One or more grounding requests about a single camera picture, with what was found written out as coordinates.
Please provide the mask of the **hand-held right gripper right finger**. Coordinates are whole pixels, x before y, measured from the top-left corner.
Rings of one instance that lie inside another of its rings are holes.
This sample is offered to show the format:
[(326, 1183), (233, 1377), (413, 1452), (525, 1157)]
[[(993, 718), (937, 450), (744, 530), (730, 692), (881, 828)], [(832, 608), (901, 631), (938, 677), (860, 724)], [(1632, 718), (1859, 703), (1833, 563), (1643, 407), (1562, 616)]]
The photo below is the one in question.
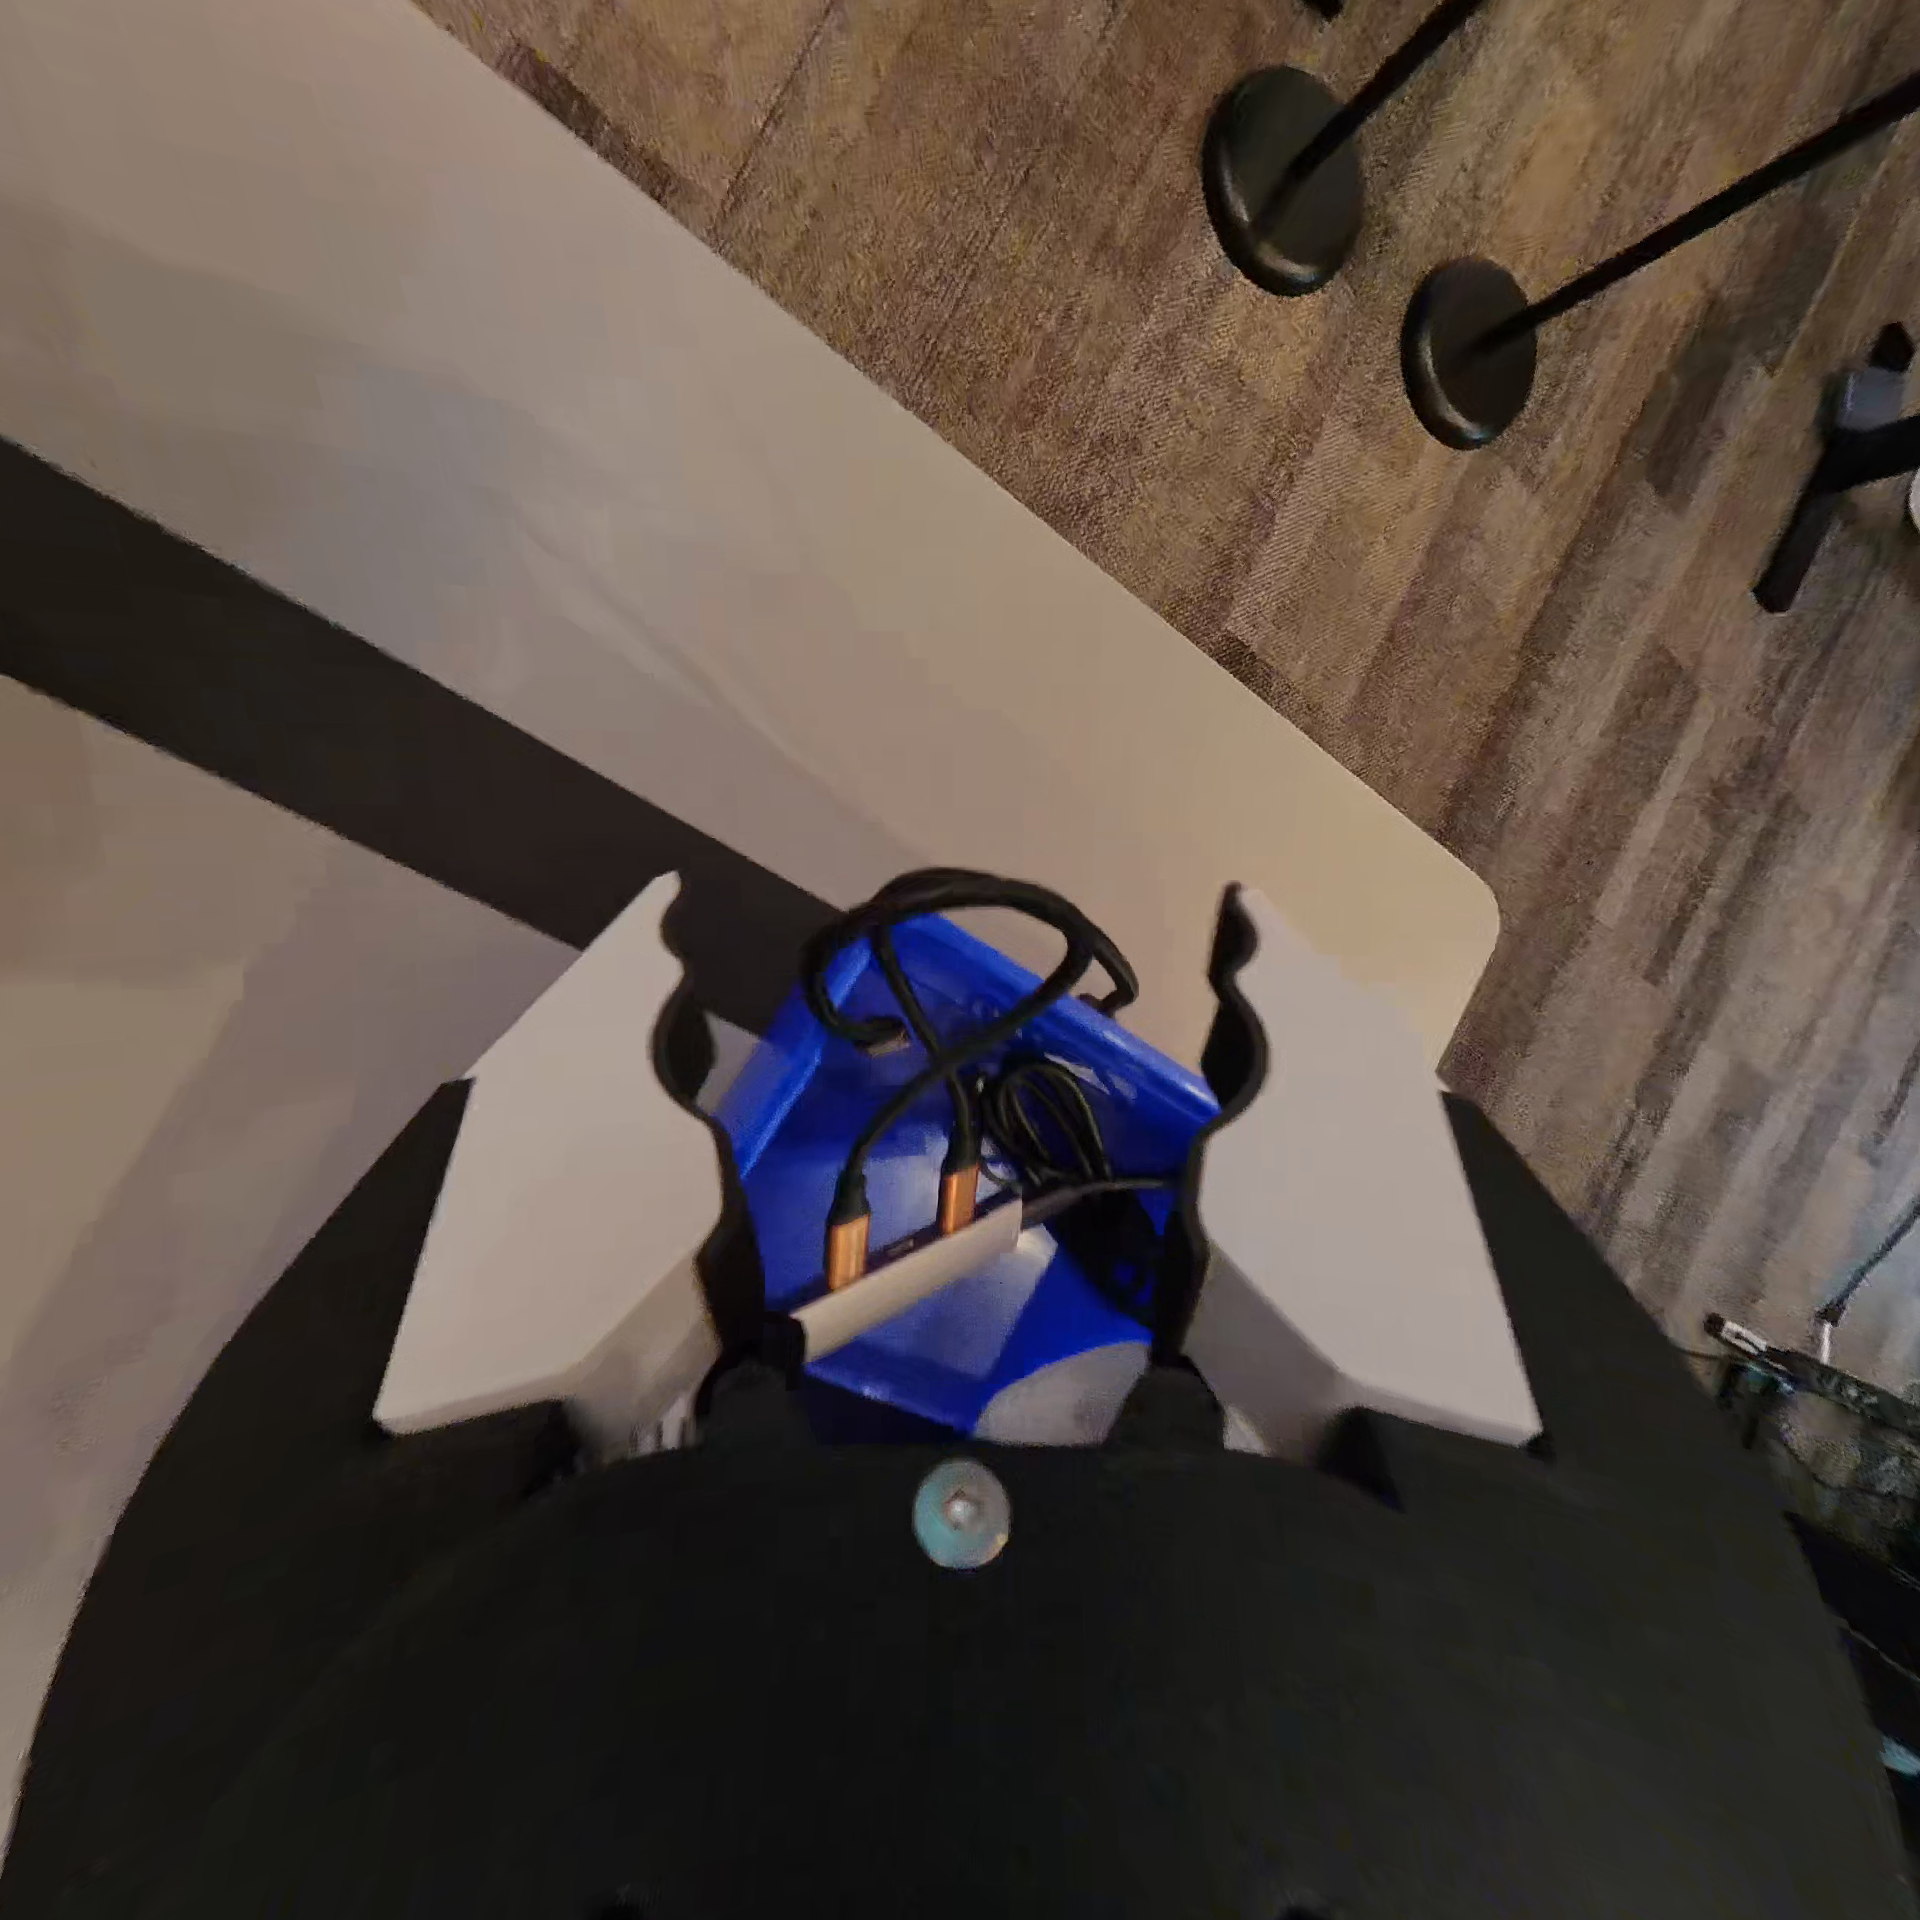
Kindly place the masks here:
[(1439, 1069), (1405, 1010), (1253, 888), (1222, 896), (1173, 1313), (1228, 1428), (1320, 1448), (1343, 1413), (1528, 1448), (1543, 1413)]

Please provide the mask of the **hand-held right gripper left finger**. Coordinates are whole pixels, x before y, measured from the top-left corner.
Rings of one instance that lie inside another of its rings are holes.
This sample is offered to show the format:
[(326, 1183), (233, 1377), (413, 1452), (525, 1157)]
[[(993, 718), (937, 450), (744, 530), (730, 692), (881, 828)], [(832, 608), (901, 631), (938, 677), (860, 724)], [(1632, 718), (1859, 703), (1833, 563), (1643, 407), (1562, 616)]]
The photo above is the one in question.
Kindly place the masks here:
[(695, 1250), (724, 1218), (708, 1127), (751, 1052), (693, 1010), (660, 1067), (686, 960), (679, 876), (634, 906), (479, 1055), (402, 1311), (373, 1423), (429, 1433), (563, 1404), (583, 1438), (660, 1438), (719, 1358)]

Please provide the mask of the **blue plastic bin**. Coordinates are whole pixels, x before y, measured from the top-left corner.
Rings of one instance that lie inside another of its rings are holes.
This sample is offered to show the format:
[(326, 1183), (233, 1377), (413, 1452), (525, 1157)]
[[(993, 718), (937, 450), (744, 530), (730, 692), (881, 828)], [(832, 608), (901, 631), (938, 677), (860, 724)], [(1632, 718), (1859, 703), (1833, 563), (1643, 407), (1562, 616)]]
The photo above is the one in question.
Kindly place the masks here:
[[(922, 918), (893, 929), (897, 966), (943, 1044), (987, 1025), (1039, 984), (972, 933)], [(867, 948), (844, 949), (829, 996), (865, 1016), (897, 1016)], [(966, 1069), (980, 1116), (977, 1166), (951, 1166), (946, 1090), (927, 1090), (873, 1147), (867, 1207), (832, 1223), (846, 1147), (865, 1124), (925, 1067), (901, 1040), (865, 1055), (815, 1025), (802, 990), (740, 1067), (719, 1102), (759, 1237), (769, 1306), (786, 1313), (829, 1291), (824, 1257), (932, 1223), (955, 1231), (1004, 1185), (1094, 1183), (1173, 1171), (1173, 1195), (1119, 1200), (1119, 1218), (1160, 1226), (1145, 1246), (1154, 1279), (1145, 1321), (1094, 1294), (1066, 1261), (1059, 1236), (1031, 1231), (1017, 1250), (925, 1306), (809, 1363), (832, 1398), (888, 1408), (893, 1423), (980, 1433), (993, 1442), (1066, 1443), (1113, 1425), (1119, 1398), (1150, 1363), (1155, 1287), (1168, 1273), (1173, 1218), (1185, 1147), (1215, 1116), (1204, 1082), (1154, 1044), (1132, 1035), (1096, 996), (1072, 988), (1062, 1002), (1022, 1025)]]

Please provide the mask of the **small dark grey usb hub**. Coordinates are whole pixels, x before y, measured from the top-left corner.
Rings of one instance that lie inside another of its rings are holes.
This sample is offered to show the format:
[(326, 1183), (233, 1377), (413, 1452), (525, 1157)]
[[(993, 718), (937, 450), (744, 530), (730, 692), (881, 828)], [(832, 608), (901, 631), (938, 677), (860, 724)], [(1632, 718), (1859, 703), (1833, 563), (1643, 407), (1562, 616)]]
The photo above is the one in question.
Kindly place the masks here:
[(1066, 1226), (1066, 1261), (1101, 1302), (1132, 1321), (1145, 1321), (1154, 1291), (1145, 1246), (1155, 1242), (1160, 1226), (1154, 1218), (1132, 1226), (1119, 1218), (1114, 1206), (1125, 1200), (1134, 1207), (1145, 1196), (1173, 1195), (1173, 1185), (1173, 1171), (1053, 1183), (1038, 1188), (1004, 1185), (971, 1223), (955, 1231), (932, 1223), (867, 1252), (860, 1276), (832, 1269), (829, 1291), (786, 1311), (796, 1363), (837, 1356), (855, 1339), (996, 1264), (1017, 1250), (1022, 1236), (1059, 1236), (1059, 1218), (1088, 1207), (1096, 1213), (1094, 1226)]

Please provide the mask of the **background office desk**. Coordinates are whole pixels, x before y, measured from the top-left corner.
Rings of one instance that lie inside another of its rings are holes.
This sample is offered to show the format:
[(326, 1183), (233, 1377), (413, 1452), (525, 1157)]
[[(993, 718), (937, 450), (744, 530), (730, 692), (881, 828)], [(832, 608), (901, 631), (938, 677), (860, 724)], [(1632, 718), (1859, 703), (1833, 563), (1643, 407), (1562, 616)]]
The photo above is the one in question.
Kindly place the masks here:
[(1900, 410), (1911, 367), (1915, 339), (1909, 326), (1886, 321), (1867, 354), (1827, 381), (1817, 416), (1818, 450), (1813, 472), (1753, 587), (1758, 608), (1794, 608), (1842, 493), (1893, 476), (1915, 476), (1915, 410)]

